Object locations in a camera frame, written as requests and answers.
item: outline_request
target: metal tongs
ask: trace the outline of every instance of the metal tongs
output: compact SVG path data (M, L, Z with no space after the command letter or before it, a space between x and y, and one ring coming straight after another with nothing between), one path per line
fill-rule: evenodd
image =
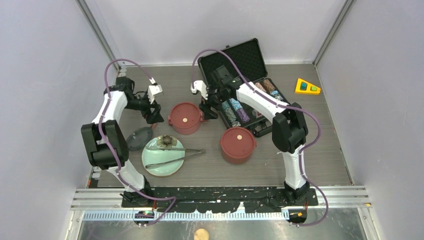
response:
M191 155L188 156L183 156L183 157L179 157L177 159L174 160L169 160L169 161L164 161L164 162L160 162L160 163L154 163L154 164L147 164L146 166L144 166L146 169L154 169L157 167L160 167L161 165L164 164L169 164L169 163L173 163L179 160L187 160L187 159L191 159L193 157L196 157L198 155L204 154L206 153L205 149L192 149L192 148L183 148L183 147L158 147L158 146L147 146L146 147L147 150L152 150L152 151L158 151L158 150L171 150L171 151L185 151L185 152L195 152Z

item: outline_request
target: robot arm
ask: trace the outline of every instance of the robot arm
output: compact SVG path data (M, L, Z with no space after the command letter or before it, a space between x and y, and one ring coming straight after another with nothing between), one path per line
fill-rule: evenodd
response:
M113 174L124 185L125 191L129 193L133 193L134 190L125 182L142 190L145 188L146 180L128 159L128 146L118 125L122 112L124 109L140 111L148 124L162 123L164 121L160 114L161 106L155 100L155 96L162 93L162 87L153 80L152 85L141 96L133 93L134 86L135 83L131 79L125 76L118 77L116 85L109 87L111 99L102 122L99 121L109 100L106 91L104 92L103 105L97 116L90 124L85 124L81 128L90 164L93 167L100 167L102 170ZM119 173L117 173L118 164L116 159L99 133L99 124L102 125L103 132L119 157L121 164Z
M219 110L221 103L229 98L245 103L272 123L272 142L281 151L285 166L285 195L290 202L302 197L309 189L309 183L302 177L299 166L299 152L304 147L308 128L302 112L289 110L283 106L301 108L297 103L278 101L261 91L253 82L245 83L239 77L233 77L221 66L212 76L217 85L207 87L199 80L191 86L193 94L201 93L199 108L206 119L216 119L218 115L211 107Z

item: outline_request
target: yellow triangle block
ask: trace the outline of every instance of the yellow triangle block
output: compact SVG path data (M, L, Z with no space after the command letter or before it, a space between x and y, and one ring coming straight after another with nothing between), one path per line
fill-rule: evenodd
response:
M309 83L309 82L303 80L302 78L298 78L294 92L297 93L297 94L318 95L318 94L321 93L321 88L315 86L312 83Z

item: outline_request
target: white bracket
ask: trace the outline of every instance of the white bracket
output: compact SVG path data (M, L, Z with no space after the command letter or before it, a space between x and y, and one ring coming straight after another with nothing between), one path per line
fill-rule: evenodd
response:
M261 92L268 100L264 99L257 92ZM261 91L253 82L243 83L236 91L237 100L251 106L256 111L265 116L271 123L277 113L282 113L286 110L284 107L277 105L287 106L287 102L278 101L272 96Z
M150 85L148 86L147 89L147 95L148 95L148 100L150 101L150 104L153 104L153 102L155 101L155 97L159 96L159 95L163 95L164 92L162 90L162 86L161 85Z
M125 166L121 167L119 173L117 173L117 169L118 167L114 166L109 167L106 171L113 174L121 182L121 184L125 188L125 191L131 193L134 192L134 190L130 188L130 186L126 185L121 181L118 174L124 181L126 181L138 190L142 190L145 187L145 177L137 171L137 169L133 166L130 160L127 160L125 162Z
M127 65L123 62L119 69L118 77L125 77L127 75Z
M148 79L149 81L150 81L150 83L152 84L152 85L154 85L155 83L156 83L156 81L155 81L155 79L152 77L152 78L149 78Z
M194 81L193 86L190 86L190 90L192 94L198 94L198 92L200 92L201 96L204 99L208 99L208 87L206 86L206 83L204 81Z

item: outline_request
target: dried flower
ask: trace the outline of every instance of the dried flower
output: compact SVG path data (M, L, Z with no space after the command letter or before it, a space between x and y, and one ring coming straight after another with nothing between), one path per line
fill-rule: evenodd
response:
M172 146L177 145L177 139L168 135L158 136L156 145L161 148L172 148Z

